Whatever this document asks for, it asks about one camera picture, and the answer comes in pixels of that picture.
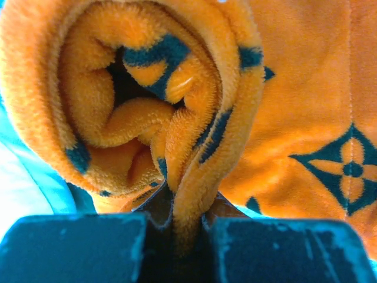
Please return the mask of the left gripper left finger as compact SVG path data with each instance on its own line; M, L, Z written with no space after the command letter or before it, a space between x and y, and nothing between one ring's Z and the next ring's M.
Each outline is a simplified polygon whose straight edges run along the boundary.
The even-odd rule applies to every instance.
M23 217L1 242L1 281L173 282L172 197L161 185L131 213Z

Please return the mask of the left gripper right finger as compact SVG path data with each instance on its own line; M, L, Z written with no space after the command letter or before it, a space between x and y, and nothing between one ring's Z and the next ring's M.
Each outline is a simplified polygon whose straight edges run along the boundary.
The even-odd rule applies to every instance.
M372 267L346 223L250 218L218 194L202 215L215 282L371 282Z

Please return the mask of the orange patterned pillowcase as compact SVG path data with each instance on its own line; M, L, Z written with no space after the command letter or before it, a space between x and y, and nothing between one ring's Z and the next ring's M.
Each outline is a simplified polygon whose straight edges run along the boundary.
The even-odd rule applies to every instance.
M221 192L376 258L375 1L6 1L1 94L99 213L166 181L183 249Z

